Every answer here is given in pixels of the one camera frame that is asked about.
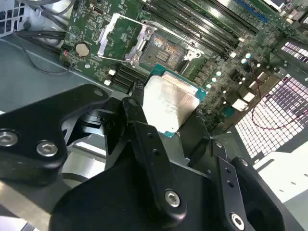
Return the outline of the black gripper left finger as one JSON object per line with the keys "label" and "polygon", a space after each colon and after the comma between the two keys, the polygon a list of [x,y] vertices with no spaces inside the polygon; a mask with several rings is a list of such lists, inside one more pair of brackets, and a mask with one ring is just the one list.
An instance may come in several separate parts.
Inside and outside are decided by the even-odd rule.
{"label": "black gripper left finger", "polygon": [[[54,182],[67,159],[62,124],[93,109],[103,109],[108,95],[85,84],[0,117],[0,177],[30,185]],[[155,127],[146,121],[141,104],[126,97],[104,111],[111,128],[105,133],[112,164],[135,165],[150,191],[153,214],[161,226],[178,226],[187,206]]]}

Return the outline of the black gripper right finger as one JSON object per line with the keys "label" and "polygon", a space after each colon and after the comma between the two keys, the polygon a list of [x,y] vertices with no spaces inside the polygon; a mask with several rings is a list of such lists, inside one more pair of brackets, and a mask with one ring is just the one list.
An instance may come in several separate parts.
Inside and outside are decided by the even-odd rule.
{"label": "black gripper right finger", "polygon": [[242,157],[229,160],[226,149],[209,135],[194,110],[180,127],[189,167],[203,172],[212,184],[214,224],[224,231],[291,231],[293,216]]}

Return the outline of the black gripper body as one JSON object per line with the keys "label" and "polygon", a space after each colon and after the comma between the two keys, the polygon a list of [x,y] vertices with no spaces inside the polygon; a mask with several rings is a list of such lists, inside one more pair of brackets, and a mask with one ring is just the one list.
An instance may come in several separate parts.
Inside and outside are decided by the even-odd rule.
{"label": "black gripper body", "polygon": [[[176,188],[187,203],[178,231],[222,231],[223,222],[210,196],[210,180],[173,166]],[[150,191],[135,165],[119,165],[67,192],[54,208],[51,231],[160,231]]]}

